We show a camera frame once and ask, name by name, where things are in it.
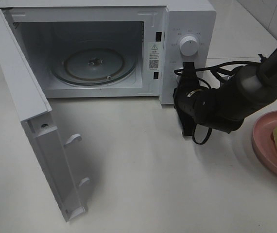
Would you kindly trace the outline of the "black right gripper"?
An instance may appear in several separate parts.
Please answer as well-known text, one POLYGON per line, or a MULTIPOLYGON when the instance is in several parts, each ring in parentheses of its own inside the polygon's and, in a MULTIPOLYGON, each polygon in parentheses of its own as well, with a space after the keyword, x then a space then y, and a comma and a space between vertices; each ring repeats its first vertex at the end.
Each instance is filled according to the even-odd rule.
POLYGON ((206 81, 197 77, 194 62, 183 62, 182 72, 176 75, 179 80, 173 92, 175 110, 180 109, 193 118, 193 130, 197 125, 216 129, 216 89, 199 84, 206 81))

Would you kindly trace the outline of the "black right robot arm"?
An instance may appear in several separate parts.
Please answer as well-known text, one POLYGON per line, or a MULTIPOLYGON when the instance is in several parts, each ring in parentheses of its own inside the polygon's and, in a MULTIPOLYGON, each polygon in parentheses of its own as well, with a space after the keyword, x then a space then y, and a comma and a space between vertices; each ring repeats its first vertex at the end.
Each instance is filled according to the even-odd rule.
POLYGON ((260 62, 233 61, 195 68, 184 62, 174 71, 180 77, 173 93, 183 136, 197 125, 230 133, 244 119, 277 99, 277 48, 260 62))

